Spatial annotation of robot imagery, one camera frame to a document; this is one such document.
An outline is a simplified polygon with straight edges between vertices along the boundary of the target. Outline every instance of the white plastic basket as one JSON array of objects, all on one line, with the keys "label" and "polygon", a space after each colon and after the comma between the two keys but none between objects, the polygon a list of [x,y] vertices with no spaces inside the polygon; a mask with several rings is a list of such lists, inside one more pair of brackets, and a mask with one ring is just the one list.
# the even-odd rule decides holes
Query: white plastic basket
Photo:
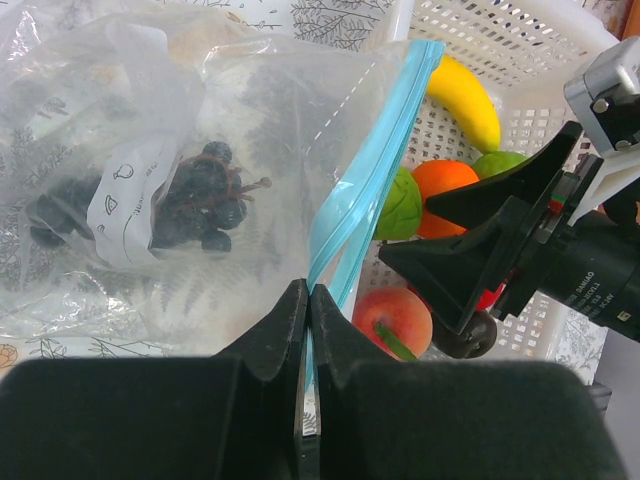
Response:
[{"label": "white plastic basket", "polygon": [[[580,65],[617,42],[571,0],[418,0],[409,37],[446,42],[447,54],[479,77],[497,106],[502,149],[528,155],[573,119],[564,83]],[[575,167],[590,147],[588,140],[582,141],[566,168]],[[404,166],[413,169],[437,158],[470,163],[479,155],[451,114],[426,98]],[[373,244],[367,254],[358,296],[406,284],[378,260],[378,248]],[[537,293],[519,318],[499,325],[497,344],[486,357],[552,359],[567,314],[567,307]]]}]

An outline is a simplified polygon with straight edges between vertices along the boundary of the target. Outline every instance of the green lime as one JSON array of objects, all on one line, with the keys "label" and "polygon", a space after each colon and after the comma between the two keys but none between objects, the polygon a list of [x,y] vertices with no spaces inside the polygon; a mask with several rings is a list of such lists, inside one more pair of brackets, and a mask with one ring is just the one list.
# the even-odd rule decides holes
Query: green lime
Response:
[{"label": "green lime", "polygon": [[416,234],[422,218],[422,199],[411,172],[400,167],[380,213],[374,240],[406,240]]},{"label": "green lime", "polygon": [[478,174],[480,180],[493,177],[499,173],[511,170],[527,159],[521,153],[516,152],[493,152],[480,157],[472,168]]}]

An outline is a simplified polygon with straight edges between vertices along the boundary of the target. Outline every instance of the green stem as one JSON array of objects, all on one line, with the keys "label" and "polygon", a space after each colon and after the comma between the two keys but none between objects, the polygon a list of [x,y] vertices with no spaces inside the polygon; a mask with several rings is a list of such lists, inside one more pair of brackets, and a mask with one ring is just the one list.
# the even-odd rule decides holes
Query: green stem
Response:
[{"label": "green stem", "polygon": [[375,332],[380,336],[383,343],[389,347],[389,350],[391,350],[400,360],[404,360],[405,362],[418,360],[418,357],[416,357],[389,328],[382,325],[382,323],[376,323]]}]

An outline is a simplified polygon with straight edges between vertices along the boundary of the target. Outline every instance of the plastic bag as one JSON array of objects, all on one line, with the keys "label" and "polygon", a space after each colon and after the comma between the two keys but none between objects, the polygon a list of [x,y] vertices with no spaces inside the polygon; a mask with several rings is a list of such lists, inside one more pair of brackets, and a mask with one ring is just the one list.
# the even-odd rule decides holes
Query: plastic bag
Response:
[{"label": "plastic bag", "polygon": [[442,48],[363,55],[214,9],[90,4],[0,22],[0,335],[215,353],[292,279],[352,276],[336,255],[375,223]]}]

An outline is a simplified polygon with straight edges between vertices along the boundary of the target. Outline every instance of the banana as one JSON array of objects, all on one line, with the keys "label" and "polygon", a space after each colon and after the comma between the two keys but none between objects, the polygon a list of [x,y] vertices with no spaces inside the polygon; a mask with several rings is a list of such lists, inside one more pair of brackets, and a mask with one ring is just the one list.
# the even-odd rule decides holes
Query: banana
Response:
[{"label": "banana", "polygon": [[467,67],[445,55],[431,75],[427,95],[451,112],[471,144],[482,153],[500,149],[498,113]]}]

